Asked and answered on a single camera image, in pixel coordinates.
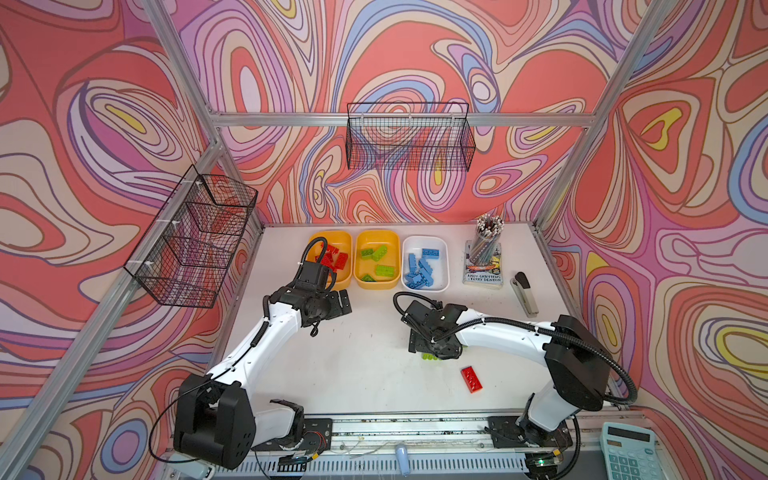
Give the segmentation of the red lego brick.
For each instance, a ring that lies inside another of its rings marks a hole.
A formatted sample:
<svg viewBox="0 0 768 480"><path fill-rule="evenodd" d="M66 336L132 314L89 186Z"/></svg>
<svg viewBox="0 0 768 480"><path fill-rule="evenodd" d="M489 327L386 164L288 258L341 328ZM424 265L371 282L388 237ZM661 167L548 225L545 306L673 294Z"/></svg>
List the red lego brick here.
<svg viewBox="0 0 768 480"><path fill-rule="evenodd" d="M333 245L328 245L325 249L325 253L322 256L321 263L330 268L334 268L336 264L336 256L339 254L339 249Z"/></svg>
<svg viewBox="0 0 768 480"><path fill-rule="evenodd" d="M461 370L461 376L471 394L479 392L483 386L473 367L468 366Z"/></svg>
<svg viewBox="0 0 768 480"><path fill-rule="evenodd" d="M340 252L335 260L333 268L335 271L344 270L348 263L349 255L345 252Z"/></svg>

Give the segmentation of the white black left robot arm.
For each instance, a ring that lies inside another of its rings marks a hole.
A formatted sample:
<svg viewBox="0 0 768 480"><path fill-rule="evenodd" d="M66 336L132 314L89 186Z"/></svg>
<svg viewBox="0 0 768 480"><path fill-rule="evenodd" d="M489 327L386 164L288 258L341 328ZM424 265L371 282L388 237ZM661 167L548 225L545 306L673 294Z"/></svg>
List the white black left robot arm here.
<svg viewBox="0 0 768 480"><path fill-rule="evenodd" d="M173 429L177 453L234 469L262 444L306 447L304 407L259 397L257 380L300 329L315 335L323 321L351 312L335 280L329 267L302 261L290 282L263 298L262 317L245 338L206 374L184 380Z"/></svg>

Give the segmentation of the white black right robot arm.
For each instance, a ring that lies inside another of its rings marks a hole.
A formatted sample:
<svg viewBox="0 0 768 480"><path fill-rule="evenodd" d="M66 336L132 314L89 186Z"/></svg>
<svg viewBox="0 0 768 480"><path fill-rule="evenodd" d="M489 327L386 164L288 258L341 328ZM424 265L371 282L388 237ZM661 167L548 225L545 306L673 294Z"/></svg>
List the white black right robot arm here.
<svg viewBox="0 0 768 480"><path fill-rule="evenodd" d="M404 295L413 299L407 307L399 304ZM561 315L554 322L515 320L411 292L395 294L393 305L410 328L411 353L455 360L466 347L481 347L546 369L546 383L529 396L513 428L517 441L526 446L552 443L566 419L582 410L600 411L606 402L629 406L637 400L629 372L572 316Z"/></svg>

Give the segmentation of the left yellow plastic bin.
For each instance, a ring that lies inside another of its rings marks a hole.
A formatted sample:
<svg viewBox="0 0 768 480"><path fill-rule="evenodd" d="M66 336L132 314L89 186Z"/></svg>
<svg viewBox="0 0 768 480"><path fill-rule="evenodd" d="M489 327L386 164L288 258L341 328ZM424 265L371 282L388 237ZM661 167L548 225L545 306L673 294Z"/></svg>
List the left yellow plastic bin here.
<svg viewBox="0 0 768 480"><path fill-rule="evenodd" d="M353 270L353 250L354 243L350 233L341 230L326 230L315 233L310 241L314 241L316 238L325 238L326 242L317 242L312 246L310 252L306 255L307 260L311 260L317 263L321 263L323 254L328 245L333 245L339 249L340 252L345 252L349 255L348 263L344 270L335 271L334 268L330 268L333 273L336 274L336 282L334 290L346 289L352 280Z"/></svg>

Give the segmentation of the yellow plastic bin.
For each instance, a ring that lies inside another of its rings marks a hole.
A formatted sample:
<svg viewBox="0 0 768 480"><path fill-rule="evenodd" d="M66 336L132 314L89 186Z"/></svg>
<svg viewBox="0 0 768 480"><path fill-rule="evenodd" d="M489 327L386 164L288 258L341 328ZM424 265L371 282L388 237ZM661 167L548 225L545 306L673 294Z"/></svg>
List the yellow plastic bin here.
<svg viewBox="0 0 768 480"><path fill-rule="evenodd" d="M325 238L326 242L317 242L312 246L310 252L306 255L307 260L311 260L317 263L321 263L323 254L328 245L333 245L339 249L340 252L345 252L349 255L348 263L344 270L335 271L334 268L330 268L333 273L336 274L336 282L334 290L346 289L352 280L353 270L353 250L354 243L350 233L341 230L326 230L315 233L310 241L314 241L316 238Z"/></svg>
<svg viewBox="0 0 768 480"><path fill-rule="evenodd" d="M364 230L357 235L353 277L365 290L390 290L400 281L401 249L397 233Z"/></svg>

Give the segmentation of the right yellow plastic bin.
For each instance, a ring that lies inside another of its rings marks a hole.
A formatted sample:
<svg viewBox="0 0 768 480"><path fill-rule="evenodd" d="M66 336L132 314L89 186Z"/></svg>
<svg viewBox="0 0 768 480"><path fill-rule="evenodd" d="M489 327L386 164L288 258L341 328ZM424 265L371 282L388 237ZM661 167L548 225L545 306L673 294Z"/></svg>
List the right yellow plastic bin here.
<svg viewBox="0 0 768 480"><path fill-rule="evenodd" d="M357 235L353 277L365 290L390 290L400 281L401 249L397 233L364 230Z"/></svg>

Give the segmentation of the Andy Griffiths paperback book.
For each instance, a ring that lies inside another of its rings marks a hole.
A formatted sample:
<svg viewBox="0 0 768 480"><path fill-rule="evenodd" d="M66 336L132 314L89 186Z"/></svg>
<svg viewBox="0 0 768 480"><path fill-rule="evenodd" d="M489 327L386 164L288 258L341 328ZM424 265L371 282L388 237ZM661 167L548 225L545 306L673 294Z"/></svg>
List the Andy Griffiths paperback book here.
<svg viewBox="0 0 768 480"><path fill-rule="evenodd" d="M504 284L502 274L502 248L499 243L494 246L490 262L485 265L474 265L470 262L471 240L464 246L464 266L462 283L487 288L500 289Z"/></svg>

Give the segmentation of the white plastic bin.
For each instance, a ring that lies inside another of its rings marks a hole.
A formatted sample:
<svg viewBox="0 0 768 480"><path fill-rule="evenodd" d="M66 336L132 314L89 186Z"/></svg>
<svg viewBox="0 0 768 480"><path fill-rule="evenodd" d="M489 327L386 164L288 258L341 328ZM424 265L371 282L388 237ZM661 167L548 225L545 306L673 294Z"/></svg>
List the white plastic bin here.
<svg viewBox="0 0 768 480"><path fill-rule="evenodd" d="M407 237L402 244L401 283L411 291L445 291L450 284L447 243L436 236Z"/></svg>

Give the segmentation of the clear cup of pencils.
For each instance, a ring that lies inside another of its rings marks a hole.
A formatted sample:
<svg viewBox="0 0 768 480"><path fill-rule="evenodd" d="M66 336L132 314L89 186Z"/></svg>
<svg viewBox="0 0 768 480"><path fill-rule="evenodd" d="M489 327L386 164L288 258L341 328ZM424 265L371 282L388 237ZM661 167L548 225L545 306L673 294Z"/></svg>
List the clear cup of pencils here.
<svg viewBox="0 0 768 480"><path fill-rule="evenodd" d="M500 215L483 214L477 218L475 237L468 254L472 265L485 266L491 263L504 225L504 219Z"/></svg>

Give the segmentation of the black and silver stapler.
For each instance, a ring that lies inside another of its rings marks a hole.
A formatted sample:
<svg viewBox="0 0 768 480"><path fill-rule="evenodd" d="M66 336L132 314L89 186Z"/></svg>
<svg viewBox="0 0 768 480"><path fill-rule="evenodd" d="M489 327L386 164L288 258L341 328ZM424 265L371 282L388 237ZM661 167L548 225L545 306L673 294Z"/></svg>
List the black and silver stapler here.
<svg viewBox="0 0 768 480"><path fill-rule="evenodd" d="M536 317L539 314L539 309L527 275L523 271L514 273L510 284L525 314L529 318Z"/></svg>

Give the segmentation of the white desk calculator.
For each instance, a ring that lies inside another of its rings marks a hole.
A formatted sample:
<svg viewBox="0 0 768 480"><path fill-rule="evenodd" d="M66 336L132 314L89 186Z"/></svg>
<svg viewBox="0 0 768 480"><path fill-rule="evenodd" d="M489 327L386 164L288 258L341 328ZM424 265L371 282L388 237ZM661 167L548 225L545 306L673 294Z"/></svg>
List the white desk calculator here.
<svg viewBox="0 0 768 480"><path fill-rule="evenodd" d="M664 478L656 452L656 435L650 429L606 422L601 430L600 447L608 479Z"/></svg>

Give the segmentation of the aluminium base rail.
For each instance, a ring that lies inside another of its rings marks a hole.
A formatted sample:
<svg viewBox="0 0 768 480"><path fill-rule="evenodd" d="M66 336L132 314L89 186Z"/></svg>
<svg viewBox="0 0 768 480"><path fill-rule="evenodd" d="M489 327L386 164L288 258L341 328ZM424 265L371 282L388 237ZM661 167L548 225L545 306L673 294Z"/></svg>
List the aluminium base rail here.
<svg viewBox="0 0 768 480"><path fill-rule="evenodd" d="M200 462L167 465L157 479L401 479L403 448L412 479L523 479L533 447L495 447L493 411L335 414L330 444L305 467L281 467L280 453L247 455L233 470Z"/></svg>

